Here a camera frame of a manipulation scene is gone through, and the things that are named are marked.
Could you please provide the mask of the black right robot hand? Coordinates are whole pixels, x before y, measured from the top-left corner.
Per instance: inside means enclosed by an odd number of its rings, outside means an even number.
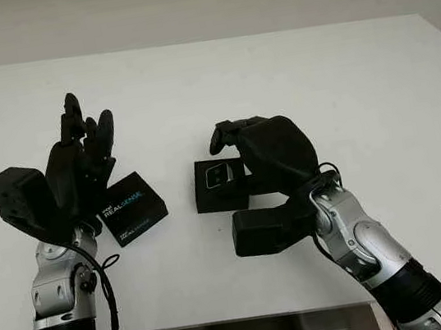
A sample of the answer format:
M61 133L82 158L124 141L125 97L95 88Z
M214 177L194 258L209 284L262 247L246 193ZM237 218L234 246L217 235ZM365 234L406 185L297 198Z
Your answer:
M285 116L250 117L216 124L209 152L235 146L250 173L241 183L249 195L292 195L320 174L315 147Z

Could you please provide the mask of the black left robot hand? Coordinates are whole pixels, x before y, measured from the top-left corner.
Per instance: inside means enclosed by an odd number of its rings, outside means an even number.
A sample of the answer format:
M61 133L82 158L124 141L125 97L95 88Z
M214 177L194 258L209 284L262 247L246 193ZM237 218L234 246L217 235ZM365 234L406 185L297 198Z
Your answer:
M64 99L60 140L51 148L45 178L68 218L98 231L97 215L116 163L113 113L105 109L97 120L83 118L78 98L68 93Z

